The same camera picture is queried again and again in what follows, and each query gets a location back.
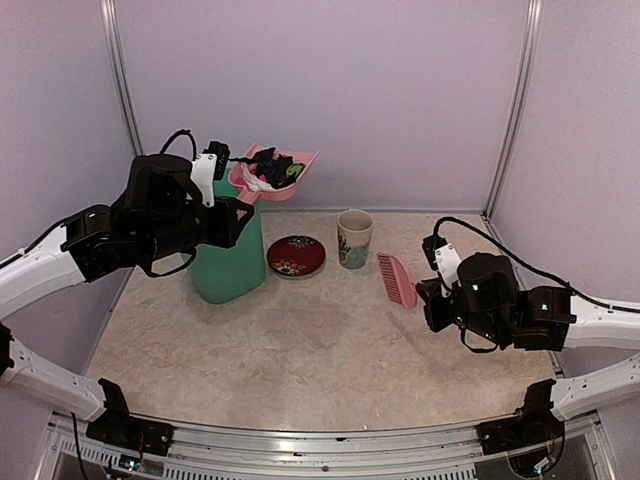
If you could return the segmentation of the pink dustpan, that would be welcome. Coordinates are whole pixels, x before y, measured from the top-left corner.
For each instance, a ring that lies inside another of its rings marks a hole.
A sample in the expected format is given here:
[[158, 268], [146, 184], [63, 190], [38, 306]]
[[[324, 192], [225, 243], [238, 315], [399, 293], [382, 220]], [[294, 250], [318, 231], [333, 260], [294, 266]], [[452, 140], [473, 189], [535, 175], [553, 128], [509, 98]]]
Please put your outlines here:
[[228, 174], [228, 182], [238, 192], [237, 199], [248, 205], [254, 205], [258, 200], [264, 200], [268, 202], [284, 202], [292, 198], [298, 191], [302, 180], [306, 174], [310, 171], [314, 161], [318, 158], [320, 152], [298, 152], [298, 151], [286, 151], [275, 149], [274, 156], [283, 155], [285, 157], [291, 157], [293, 164], [301, 164], [303, 168], [297, 175], [295, 181], [281, 189], [275, 189], [265, 182], [258, 180], [247, 181], [245, 174], [252, 176], [249, 173], [250, 168], [248, 165], [239, 163], [236, 161], [233, 168]]

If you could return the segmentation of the pink hand brush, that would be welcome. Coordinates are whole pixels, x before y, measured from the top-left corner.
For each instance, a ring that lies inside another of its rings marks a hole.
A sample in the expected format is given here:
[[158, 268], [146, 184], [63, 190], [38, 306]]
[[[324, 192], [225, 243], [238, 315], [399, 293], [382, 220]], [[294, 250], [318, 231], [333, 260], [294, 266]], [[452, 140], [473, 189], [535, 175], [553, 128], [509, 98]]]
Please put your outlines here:
[[414, 309], [418, 304], [416, 282], [405, 264], [383, 252], [377, 252], [376, 259], [388, 299], [404, 309]]

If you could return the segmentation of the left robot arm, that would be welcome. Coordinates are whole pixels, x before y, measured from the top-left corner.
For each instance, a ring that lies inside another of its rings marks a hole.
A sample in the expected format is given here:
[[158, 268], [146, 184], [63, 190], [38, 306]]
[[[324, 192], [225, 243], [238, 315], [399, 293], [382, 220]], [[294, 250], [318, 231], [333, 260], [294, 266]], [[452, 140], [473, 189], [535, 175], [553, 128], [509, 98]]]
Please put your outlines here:
[[[199, 245], [236, 245], [254, 208], [217, 197], [213, 182], [225, 165], [213, 154], [188, 160], [160, 153], [136, 157], [127, 186], [112, 205], [93, 205], [56, 222], [33, 244], [1, 263], [1, 315], [8, 317], [42, 298], [117, 270], [139, 267], [151, 278], [155, 261]], [[121, 445], [140, 434], [121, 388], [76, 375], [27, 349], [1, 330], [1, 383], [95, 422]]]

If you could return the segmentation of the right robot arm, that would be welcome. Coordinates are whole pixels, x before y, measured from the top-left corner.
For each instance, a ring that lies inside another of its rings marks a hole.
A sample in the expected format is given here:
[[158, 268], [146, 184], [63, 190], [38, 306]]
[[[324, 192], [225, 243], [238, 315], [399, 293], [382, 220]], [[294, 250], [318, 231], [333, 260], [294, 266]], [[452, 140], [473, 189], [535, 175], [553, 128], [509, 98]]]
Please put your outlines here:
[[[437, 276], [416, 293], [424, 303], [429, 329], [454, 325], [490, 342], [489, 352], [508, 347], [556, 351], [607, 347], [638, 352], [639, 307], [589, 298], [556, 285], [522, 290], [510, 260], [476, 253], [466, 259], [437, 250], [431, 261]], [[546, 380], [528, 387], [511, 433], [523, 444], [535, 442], [551, 424], [625, 400], [639, 392], [639, 357], [577, 377]]]

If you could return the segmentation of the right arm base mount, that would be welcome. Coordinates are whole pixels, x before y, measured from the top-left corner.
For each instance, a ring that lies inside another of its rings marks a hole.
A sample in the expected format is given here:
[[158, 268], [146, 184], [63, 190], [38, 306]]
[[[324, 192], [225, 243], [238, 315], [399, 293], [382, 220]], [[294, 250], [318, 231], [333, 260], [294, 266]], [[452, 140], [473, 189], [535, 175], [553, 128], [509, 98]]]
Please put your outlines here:
[[552, 413], [551, 390], [554, 379], [536, 382], [527, 388], [524, 403], [514, 414], [476, 426], [484, 455], [517, 450], [564, 437], [564, 422]]

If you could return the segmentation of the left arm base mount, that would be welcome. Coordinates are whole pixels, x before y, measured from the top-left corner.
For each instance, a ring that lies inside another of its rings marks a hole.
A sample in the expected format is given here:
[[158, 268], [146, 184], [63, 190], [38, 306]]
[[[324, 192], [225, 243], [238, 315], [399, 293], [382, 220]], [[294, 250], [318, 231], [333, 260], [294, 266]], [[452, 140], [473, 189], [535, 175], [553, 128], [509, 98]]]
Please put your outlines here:
[[90, 421], [86, 436], [105, 444], [135, 450], [140, 455], [166, 457], [172, 444], [175, 428], [164, 422], [132, 416], [119, 385], [101, 378], [105, 410]]

